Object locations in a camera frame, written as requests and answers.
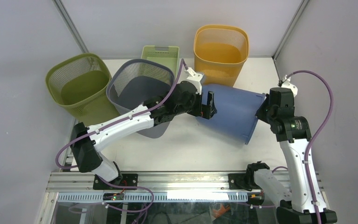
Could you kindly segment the orange mesh basket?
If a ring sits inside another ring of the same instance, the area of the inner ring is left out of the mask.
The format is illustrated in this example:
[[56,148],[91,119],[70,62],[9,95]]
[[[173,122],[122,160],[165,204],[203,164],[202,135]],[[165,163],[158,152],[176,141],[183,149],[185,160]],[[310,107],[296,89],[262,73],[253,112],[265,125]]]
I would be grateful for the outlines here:
[[195,70],[206,84],[234,86],[249,56],[247,33],[238,27],[209,24],[200,27],[193,44]]

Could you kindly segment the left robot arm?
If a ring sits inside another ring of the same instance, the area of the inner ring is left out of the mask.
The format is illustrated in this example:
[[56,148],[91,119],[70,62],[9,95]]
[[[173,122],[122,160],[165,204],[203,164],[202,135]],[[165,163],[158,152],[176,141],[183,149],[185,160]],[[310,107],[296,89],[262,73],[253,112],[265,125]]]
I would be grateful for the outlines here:
[[108,160],[102,151],[116,140],[170,122],[177,115],[187,113],[211,119],[217,113],[214,92],[207,93],[205,104],[202,103],[202,96],[194,84],[183,81],[166,95],[152,97],[105,123],[86,126],[80,122],[74,125],[69,146],[79,172],[93,173],[103,179],[109,189],[119,188],[122,175],[118,165]]

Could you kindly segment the grey mesh basket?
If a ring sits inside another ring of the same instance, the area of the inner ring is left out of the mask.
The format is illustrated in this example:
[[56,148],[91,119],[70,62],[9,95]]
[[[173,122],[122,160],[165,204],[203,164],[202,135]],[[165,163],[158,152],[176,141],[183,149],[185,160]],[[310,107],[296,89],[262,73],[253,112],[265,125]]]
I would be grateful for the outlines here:
[[132,59],[125,62],[107,85],[106,95],[120,115],[123,115],[171,89],[175,75],[159,63]]

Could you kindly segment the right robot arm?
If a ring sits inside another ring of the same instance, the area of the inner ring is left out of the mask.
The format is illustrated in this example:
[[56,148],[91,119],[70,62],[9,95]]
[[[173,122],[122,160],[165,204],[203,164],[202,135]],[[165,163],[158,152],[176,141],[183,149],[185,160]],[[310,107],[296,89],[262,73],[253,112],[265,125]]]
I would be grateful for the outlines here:
[[248,164],[244,174],[229,174],[230,188],[263,190],[274,204],[280,224],[335,224],[337,214],[327,208],[312,163],[310,126],[305,117],[295,116],[294,102],[291,89],[274,87],[256,112],[259,120],[270,125],[280,144],[290,189],[261,161]]

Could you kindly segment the blue plastic bucket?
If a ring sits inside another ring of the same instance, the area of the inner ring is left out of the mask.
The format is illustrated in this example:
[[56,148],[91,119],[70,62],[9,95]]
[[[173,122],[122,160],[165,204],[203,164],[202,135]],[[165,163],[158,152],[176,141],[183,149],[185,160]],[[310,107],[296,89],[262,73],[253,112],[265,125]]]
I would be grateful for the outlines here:
[[205,85],[202,91],[202,103],[204,104],[208,92],[214,93],[214,105],[217,113],[211,119],[198,117],[197,121],[247,145],[258,122],[255,114],[264,102],[266,94],[220,84]]

